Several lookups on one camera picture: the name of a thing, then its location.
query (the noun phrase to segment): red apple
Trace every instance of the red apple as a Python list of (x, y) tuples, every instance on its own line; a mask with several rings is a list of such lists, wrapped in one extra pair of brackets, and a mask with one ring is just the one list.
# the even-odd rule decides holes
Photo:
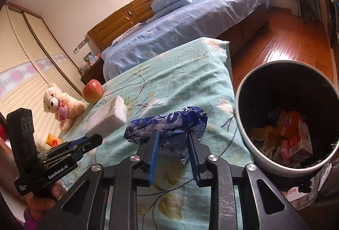
[(82, 90), (82, 97), (90, 104), (98, 102), (103, 95), (101, 83), (97, 80), (91, 80)]

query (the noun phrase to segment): bolt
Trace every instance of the bolt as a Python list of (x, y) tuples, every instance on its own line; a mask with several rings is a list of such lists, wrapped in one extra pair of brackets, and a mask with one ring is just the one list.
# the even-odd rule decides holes
[(247, 164), (247, 169), (251, 172), (255, 171), (257, 169), (257, 166), (255, 166), (254, 164)]
[(101, 166), (99, 164), (95, 164), (91, 169), (93, 172), (99, 172), (101, 170)]
[(211, 154), (211, 155), (208, 156), (208, 160), (212, 161), (212, 162), (215, 162), (218, 159), (219, 159), (219, 157), (217, 155), (215, 155), (215, 154)]
[(140, 160), (140, 156), (139, 155), (132, 155), (130, 158), (129, 158), (132, 162), (137, 162)]

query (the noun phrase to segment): headboard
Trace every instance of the headboard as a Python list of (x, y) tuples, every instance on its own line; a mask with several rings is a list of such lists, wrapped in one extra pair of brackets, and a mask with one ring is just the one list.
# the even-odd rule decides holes
[(100, 51), (109, 47), (113, 40), (139, 22), (144, 22), (154, 15), (151, 5), (154, 0), (134, 0), (87, 32)]

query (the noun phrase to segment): trash can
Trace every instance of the trash can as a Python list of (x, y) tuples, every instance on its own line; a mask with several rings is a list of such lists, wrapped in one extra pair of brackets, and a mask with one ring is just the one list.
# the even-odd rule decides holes
[[(301, 163), (301, 169), (284, 167), (270, 160), (248, 136), (253, 128), (274, 125), (268, 113), (278, 107), (306, 116), (313, 156)], [(313, 176), (338, 149), (339, 94), (331, 81), (310, 65), (274, 61), (253, 69), (240, 83), (235, 114), (243, 141), (255, 163), (273, 175)]]

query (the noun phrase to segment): human hand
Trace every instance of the human hand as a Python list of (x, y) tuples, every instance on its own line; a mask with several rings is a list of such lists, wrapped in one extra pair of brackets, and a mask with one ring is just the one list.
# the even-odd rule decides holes
[(56, 201), (59, 200), (65, 193), (66, 189), (59, 181), (57, 181), (52, 187), (52, 195), (55, 197), (55, 200), (46, 197), (37, 197), (34, 195), (29, 196), (27, 198), (27, 205), (29, 210), (31, 211), (32, 217), (37, 222), (40, 222), (45, 216), (46, 211), (52, 209)]

